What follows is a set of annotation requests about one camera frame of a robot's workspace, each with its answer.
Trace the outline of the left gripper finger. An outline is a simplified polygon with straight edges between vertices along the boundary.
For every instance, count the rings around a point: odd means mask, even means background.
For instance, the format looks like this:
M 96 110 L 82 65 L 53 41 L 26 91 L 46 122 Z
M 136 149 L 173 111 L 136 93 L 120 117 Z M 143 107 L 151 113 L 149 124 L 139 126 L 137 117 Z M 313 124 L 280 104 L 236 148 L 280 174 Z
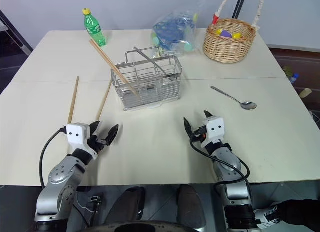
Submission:
M 99 127 L 99 124 L 100 124 L 100 121 L 98 120 L 89 125 L 90 137 L 94 137 L 94 136 L 97 137 L 96 131 Z
M 117 136 L 118 130 L 119 130 L 119 124 L 116 124 L 115 126 L 113 126 L 113 127 L 109 130 L 108 135 L 107 135 L 107 137 L 105 138 L 105 144 L 106 144 L 106 145 L 111 145 L 111 144 L 112 144 L 112 142 L 114 141 L 114 139 L 115 139 L 116 136 Z

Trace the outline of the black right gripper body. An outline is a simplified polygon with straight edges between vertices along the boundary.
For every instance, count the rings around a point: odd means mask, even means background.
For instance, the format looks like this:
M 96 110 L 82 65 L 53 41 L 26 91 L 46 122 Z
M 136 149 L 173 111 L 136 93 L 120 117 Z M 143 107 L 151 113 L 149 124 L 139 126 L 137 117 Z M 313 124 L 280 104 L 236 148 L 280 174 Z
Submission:
M 191 131 L 191 142 L 203 143 L 207 136 L 207 127 L 205 125 L 199 127 L 196 130 Z

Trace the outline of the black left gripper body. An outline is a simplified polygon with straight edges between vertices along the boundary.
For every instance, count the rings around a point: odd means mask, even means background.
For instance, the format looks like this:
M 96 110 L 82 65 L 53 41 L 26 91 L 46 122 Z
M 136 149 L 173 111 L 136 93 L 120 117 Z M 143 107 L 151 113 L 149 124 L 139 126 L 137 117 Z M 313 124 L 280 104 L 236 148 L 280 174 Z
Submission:
M 92 135 L 88 140 L 87 144 L 94 152 L 101 152 L 107 145 L 105 140 L 99 139 L 96 135 Z

